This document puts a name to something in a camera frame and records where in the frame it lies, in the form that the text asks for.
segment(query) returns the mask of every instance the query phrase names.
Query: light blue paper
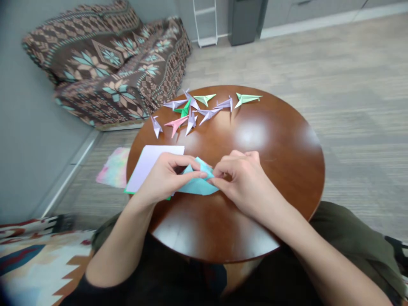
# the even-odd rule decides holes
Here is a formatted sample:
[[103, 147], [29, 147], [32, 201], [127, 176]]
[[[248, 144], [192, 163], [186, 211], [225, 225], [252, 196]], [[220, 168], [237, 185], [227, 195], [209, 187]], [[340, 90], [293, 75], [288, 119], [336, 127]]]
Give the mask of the light blue paper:
[[[208, 179], [214, 177], [213, 170], [211, 169], [211, 167], [209, 167], [199, 157], [197, 157], [195, 160], [200, 163], [200, 170], [207, 173], [207, 177], [206, 178], [193, 178], [191, 181], [189, 181], [187, 184], [185, 184], [183, 187], [181, 187], [177, 191], [184, 192], [184, 193], [199, 194], [203, 196], [207, 196], [207, 195], [210, 195], [218, 191], [219, 189], [217, 187], [207, 182]], [[192, 171], [193, 171], [193, 168], [191, 167], [191, 165], [188, 165], [182, 174], [186, 174]]]

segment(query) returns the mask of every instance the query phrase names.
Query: sofa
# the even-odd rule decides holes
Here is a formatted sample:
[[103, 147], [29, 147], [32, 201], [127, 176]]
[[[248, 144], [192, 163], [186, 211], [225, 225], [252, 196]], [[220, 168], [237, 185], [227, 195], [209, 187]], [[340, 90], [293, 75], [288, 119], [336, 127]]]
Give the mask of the sofa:
[[143, 24], [127, 0], [51, 18], [23, 48], [54, 83], [55, 102], [98, 130], [140, 127], [173, 99], [192, 50], [180, 18]]

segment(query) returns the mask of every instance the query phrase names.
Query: hand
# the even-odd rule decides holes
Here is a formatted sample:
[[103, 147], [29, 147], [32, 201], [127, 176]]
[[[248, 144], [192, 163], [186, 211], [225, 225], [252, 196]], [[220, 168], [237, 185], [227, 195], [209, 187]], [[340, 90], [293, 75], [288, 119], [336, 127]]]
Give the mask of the hand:
[[[179, 174], [174, 171], [177, 166], [191, 165], [193, 172]], [[141, 202], [145, 205], [167, 199], [175, 191], [187, 184], [193, 178], [206, 178], [207, 174], [200, 171], [200, 164], [189, 155], [162, 153], [154, 164], [149, 175], [133, 196], [130, 202]]]
[[[228, 182], [225, 174], [232, 176]], [[266, 176], [256, 151], [242, 153], [233, 150], [215, 166], [214, 178], [208, 180], [230, 198], [247, 216], [265, 224], [263, 216], [280, 218], [292, 209]]]

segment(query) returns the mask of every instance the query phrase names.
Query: table top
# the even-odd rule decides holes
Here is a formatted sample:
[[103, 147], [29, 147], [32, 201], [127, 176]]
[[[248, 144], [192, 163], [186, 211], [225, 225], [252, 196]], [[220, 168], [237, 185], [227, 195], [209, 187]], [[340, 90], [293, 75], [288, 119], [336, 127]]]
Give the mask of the table top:
[[[164, 123], [180, 118], [180, 114], [171, 108], [158, 109], [154, 115], [163, 133], [157, 139], [151, 120], [146, 121], [130, 150], [127, 180], [145, 145], [184, 145], [185, 155], [198, 156], [212, 166], [233, 149], [256, 150], [272, 183], [309, 220], [319, 205], [325, 177], [323, 152], [315, 132], [292, 106], [265, 91], [233, 85], [190, 91], [192, 96], [217, 94], [208, 102], [209, 109], [229, 95], [235, 107], [236, 93], [262, 97], [232, 113], [225, 108], [202, 126], [203, 116], [196, 113], [197, 127], [185, 136], [185, 123], [173, 139], [172, 127]], [[242, 214], [221, 191], [207, 196], [175, 193], [171, 200], [157, 204], [149, 232], [175, 252], [211, 263], [246, 261], [279, 246], [271, 232]]]

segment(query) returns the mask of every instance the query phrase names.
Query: gray carpet floor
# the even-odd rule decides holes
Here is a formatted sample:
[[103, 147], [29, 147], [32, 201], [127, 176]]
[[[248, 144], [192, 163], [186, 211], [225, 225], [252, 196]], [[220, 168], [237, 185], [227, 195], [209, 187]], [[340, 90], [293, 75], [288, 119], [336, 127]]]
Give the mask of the gray carpet floor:
[[[244, 85], [295, 107], [321, 141], [323, 199], [373, 229], [408, 241], [408, 15], [340, 25], [231, 47], [195, 48], [182, 87]], [[95, 177], [137, 130], [103, 133], [54, 214], [97, 228], [127, 202]]]

